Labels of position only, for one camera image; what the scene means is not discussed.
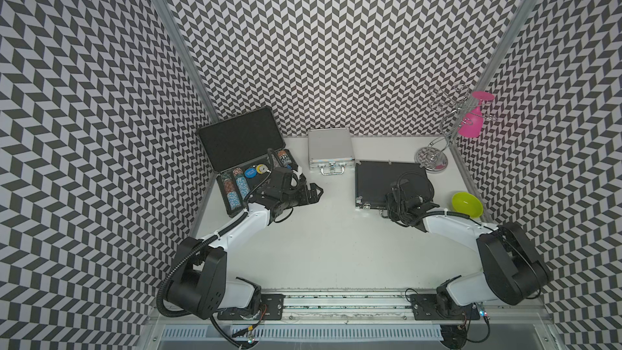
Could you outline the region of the black textured poker case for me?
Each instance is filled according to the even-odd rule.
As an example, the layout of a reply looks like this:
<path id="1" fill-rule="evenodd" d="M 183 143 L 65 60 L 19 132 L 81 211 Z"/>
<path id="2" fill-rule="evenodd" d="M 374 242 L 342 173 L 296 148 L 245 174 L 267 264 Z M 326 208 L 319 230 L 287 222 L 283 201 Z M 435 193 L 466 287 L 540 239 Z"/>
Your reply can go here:
<path id="1" fill-rule="evenodd" d="M 424 201 L 432 201 L 434 187 L 427 171 L 418 163 L 358 160 L 355 164 L 355 206 L 386 209 L 386 196 L 400 186 Z"/>

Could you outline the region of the large black poker case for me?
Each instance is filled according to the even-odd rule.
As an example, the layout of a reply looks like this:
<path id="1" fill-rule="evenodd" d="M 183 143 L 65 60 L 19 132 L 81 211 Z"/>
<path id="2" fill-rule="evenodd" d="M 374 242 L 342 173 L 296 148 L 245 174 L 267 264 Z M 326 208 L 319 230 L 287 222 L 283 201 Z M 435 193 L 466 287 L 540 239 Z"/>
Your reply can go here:
<path id="1" fill-rule="evenodd" d="M 231 218 L 272 167 L 296 168 L 270 107 L 201 127 L 197 135 Z"/>

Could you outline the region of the small silver poker case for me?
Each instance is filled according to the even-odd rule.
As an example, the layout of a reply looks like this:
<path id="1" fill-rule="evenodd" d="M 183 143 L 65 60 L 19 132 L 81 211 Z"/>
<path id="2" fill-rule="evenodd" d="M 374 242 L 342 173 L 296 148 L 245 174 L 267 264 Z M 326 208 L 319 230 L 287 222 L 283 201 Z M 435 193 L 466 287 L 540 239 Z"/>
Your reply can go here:
<path id="1" fill-rule="evenodd" d="M 316 129 L 308 133 L 309 168 L 323 176 L 342 175 L 356 163 L 347 128 Z"/>

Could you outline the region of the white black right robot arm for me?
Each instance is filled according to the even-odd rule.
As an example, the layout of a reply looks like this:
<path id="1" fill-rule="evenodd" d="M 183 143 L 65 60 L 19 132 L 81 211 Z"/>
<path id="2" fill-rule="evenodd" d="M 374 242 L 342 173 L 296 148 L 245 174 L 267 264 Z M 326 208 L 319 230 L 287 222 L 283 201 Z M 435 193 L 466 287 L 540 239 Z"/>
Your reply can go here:
<path id="1" fill-rule="evenodd" d="M 516 306 L 538 298 L 551 283 L 552 272 L 544 257 L 519 224 L 494 225 L 442 210 L 432 201 L 431 193 L 429 182 L 402 175 L 390 184 L 386 212 L 402 227 L 436 234 L 479 255 L 479 271 L 458 275 L 437 287 L 436 306 L 442 314 L 485 301 Z"/>

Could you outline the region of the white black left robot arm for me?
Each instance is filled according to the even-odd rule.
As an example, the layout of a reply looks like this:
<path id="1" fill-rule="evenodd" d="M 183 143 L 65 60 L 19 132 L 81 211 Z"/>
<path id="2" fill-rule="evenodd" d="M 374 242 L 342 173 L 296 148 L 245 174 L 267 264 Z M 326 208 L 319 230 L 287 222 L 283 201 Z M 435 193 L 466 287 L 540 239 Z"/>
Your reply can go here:
<path id="1" fill-rule="evenodd" d="M 288 209 L 316 204 L 324 189 L 307 183 L 301 170 L 276 167 L 242 201 L 240 214 L 203 238 L 186 238 L 156 294 L 159 313 L 168 318 L 194 315 L 210 319 L 220 311 L 254 318 L 260 310 L 260 285 L 228 275 L 228 253 L 274 224 Z"/>

